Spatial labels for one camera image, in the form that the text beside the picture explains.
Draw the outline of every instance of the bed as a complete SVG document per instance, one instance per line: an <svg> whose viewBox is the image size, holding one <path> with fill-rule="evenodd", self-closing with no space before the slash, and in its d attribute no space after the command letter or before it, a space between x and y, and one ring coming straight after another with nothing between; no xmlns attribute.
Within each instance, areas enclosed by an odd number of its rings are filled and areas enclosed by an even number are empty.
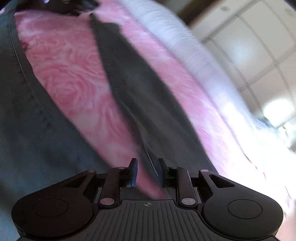
<svg viewBox="0 0 296 241"><path fill-rule="evenodd" d="M250 114L229 77L172 12L150 0L100 3L95 15L117 23L168 86L218 173L276 200L285 216L278 238L295 240L294 154ZM138 157L137 144L112 98L88 19L88 13L15 14L34 74L61 112L109 165L127 166ZM151 198L164 198L142 165L137 186ZM15 240L13 224L6 225L5 240Z"/></svg>

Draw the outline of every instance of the circular pad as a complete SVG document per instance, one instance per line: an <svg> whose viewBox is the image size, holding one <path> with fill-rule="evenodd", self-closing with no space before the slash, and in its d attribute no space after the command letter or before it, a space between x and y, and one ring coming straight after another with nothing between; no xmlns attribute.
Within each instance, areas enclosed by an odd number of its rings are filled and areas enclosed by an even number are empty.
<svg viewBox="0 0 296 241"><path fill-rule="evenodd" d="M44 189L17 201L11 216L26 237L58 239L77 232L93 215L91 202L77 188Z"/></svg>
<svg viewBox="0 0 296 241"><path fill-rule="evenodd" d="M54 218L65 213L69 204L62 199L47 198L43 199L33 206L33 212L42 218Z"/></svg>
<svg viewBox="0 0 296 241"><path fill-rule="evenodd" d="M228 211L237 218L253 219L262 213L262 207L252 200L239 199L229 203Z"/></svg>

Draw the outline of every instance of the bright light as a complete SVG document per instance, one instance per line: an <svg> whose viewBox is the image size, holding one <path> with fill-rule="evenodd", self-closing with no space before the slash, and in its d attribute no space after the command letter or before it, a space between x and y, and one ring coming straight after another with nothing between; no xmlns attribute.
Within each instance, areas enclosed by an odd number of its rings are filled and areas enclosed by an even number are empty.
<svg viewBox="0 0 296 241"><path fill-rule="evenodd" d="M264 116L275 127L283 124L295 111L293 104L285 99L278 99L269 103L263 110Z"/></svg>
<svg viewBox="0 0 296 241"><path fill-rule="evenodd" d="M290 122L285 123L284 127L286 128L288 134L291 134L295 131L295 126L293 126Z"/></svg>

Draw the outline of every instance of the dark object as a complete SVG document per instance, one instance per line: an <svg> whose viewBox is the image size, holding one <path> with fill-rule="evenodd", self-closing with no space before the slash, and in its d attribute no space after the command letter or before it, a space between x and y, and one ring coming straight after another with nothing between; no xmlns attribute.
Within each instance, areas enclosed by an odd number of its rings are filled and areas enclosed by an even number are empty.
<svg viewBox="0 0 296 241"><path fill-rule="evenodd" d="M285 0L296 11L296 0Z"/></svg>
<svg viewBox="0 0 296 241"><path fill-rule="evenodd" d="M216 1L217 0L192 0L180 12L178 12L178 17L188 25Z"/></svg>
<svg viewBox="0 0 296 241"><path fill-rule="evenodd" d="M0 10L9 2L10 0L0 0ZM95 0L19 0L19 3L17 11L37 9L73 16L99 6Z"/></svg>
<svg viewBox="0 0 296 241"><path fill-rule="evenodd" d="M105 174L86 171L14 205L20 240L276 240L283 212L273 199L208 170L189 175L158 164L160 183L175 190L175 199L124 198L135 186L136 159Z"/></svg>

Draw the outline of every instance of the ridged plastic surface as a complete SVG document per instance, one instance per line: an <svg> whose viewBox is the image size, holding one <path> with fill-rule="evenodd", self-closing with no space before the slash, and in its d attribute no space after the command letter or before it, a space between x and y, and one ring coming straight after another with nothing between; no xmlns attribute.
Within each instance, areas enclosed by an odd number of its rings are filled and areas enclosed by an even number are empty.
<svg viewBox="0 0 296 241"><path fill-rule="evenodd" d="M93 223L63 241L228 241L210 230L193 210L173 200L129 201L99 212ZM270 237L266 241L275 241Z"/></svg>

